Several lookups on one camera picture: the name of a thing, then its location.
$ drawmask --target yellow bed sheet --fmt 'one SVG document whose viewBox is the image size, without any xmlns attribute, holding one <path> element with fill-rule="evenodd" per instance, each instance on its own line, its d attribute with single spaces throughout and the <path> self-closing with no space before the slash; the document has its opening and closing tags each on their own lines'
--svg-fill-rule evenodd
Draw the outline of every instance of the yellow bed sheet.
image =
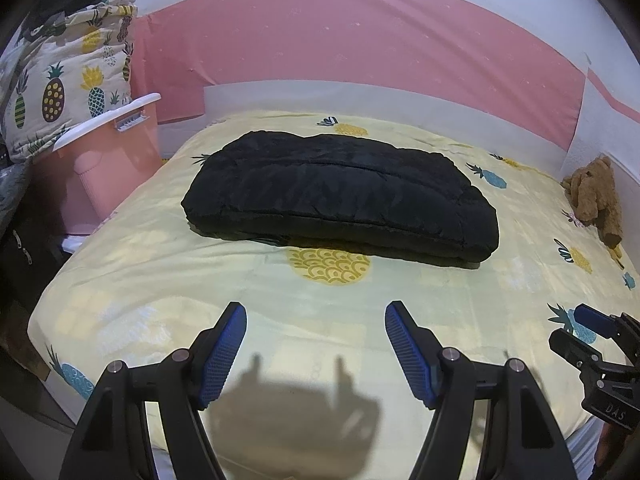
<svg viewBox="0 0 640 480">
<path fill-rule="evenodd" d="M 628 258 L 620 269 L 595 229 L 572 219 L 560 185 L 536 170 L 402 124 L 338 117 L 337 125 L 318 125 L 322 119 L 243 114 L 194 136 L 49 285 L 29 326 L 40 354 L 87 396 L 110 361 L 158 362 L 240 301 L 246 337 L 221 398 L 203 414 L 223 468 L 236 480 L 404 480 L 432 413 L 412 397 L 385 334 L 384 309 L 402 300 L 418 324 L 471 359 L 523 359 L 565 436 L 578 428 L 588 416 L 581 384 L 548 348 L 562 326 L 549 318 L 621 359 L 610 342 L 576 325 L 571 309 L 585 302 L 640 316 Z M 196 234 L 180 207 L 200 169 L 192 157 L 251 130 L 366 136 L 441 152 L 496 208 L 500 247 L 478 269 L 461 269 Z M 463 479 L 474 478 L 483 410 Z M 164 447 L 154 404 L 148 419 L 153 443 Z"/>
</svg>

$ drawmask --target brown stuffed animal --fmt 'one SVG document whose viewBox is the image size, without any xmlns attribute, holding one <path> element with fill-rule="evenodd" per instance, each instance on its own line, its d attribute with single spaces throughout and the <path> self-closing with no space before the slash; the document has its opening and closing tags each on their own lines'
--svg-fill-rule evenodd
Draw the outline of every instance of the brown stuffed animal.
<svg viewBox="0 0 640 480">
<path fill-rule="evenodd" d="M 562 181 L 575 217 L 598 227 L 600 240 L 613 249 L 622 240 L 622 212 L 613 179 L 611 160 L 601 156 Z"/>
</svg>

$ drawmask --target blue gripper pad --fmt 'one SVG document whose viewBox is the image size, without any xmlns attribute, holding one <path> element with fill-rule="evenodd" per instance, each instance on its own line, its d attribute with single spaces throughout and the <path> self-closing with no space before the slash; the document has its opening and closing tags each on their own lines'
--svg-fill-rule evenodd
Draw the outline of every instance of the blue gripper pad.
<svg viewBox="0 0 640 480">
<path fill-rule="evenodd" d="M 422 357 L 393 303 L 386 307 L 385 329 L 412 394 L 427 408 L 435 408 L 437 395 L 431 386 L 434 374 Z"/>
<path fill-rule="evenodd" d="M 610 339 L 617 333 L 613 318 L 584 303 L 575 307 L 574 319 L 605 339 Z"/>
<path fill-rule="evenodd" d="M 245 332 L 246 310 L 238 303 L 203 366 L 202 386 L 198 396 L 202 406 L 207 406 L 220 396 Z"/>
</svg>

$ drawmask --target storage bin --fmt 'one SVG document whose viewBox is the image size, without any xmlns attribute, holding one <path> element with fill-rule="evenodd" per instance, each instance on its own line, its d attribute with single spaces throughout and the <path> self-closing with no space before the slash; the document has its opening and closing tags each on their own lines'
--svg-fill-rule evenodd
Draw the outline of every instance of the storage bin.
<svg viewBox="0 0 640 480">
<path fill-rule="evenodd" d="M 61 234 L 88 235 L 162 165 L 149 94 L 69 130 L 36 157 L 34 190 Z"/>
</svg>

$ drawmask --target metal screw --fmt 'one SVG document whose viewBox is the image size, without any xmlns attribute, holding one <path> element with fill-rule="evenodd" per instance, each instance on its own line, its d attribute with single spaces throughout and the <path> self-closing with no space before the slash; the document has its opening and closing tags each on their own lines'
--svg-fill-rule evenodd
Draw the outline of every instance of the metal screw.
<svg viewBox="0 0 640 480">
<path fill-rule="evenodd" d="M 509 359 L 509 368 L 514 372 L 521 372 L 524 370 L 525 366 L 520 359 Z"/>
<path fill-rule="evenodd" d="M 171 359 L 180 363 L 186 361 L 189 358 L 189 351 L 186 348 L 180 348 L 171 354 Z"/>
<path fill-rule="evenodd" d="M 457 361 L 460 359 L 460 352 L 456 348 L 449 346 L 442 350 L 442 357 L 447 361 Z"/>
<path fill-rule="evenodd" d="M 119 372 L 120 370 L 122 370 L 122 361 L 111 361 L 107 365 L 107 371 L 112 374 Z"/>
</svg>

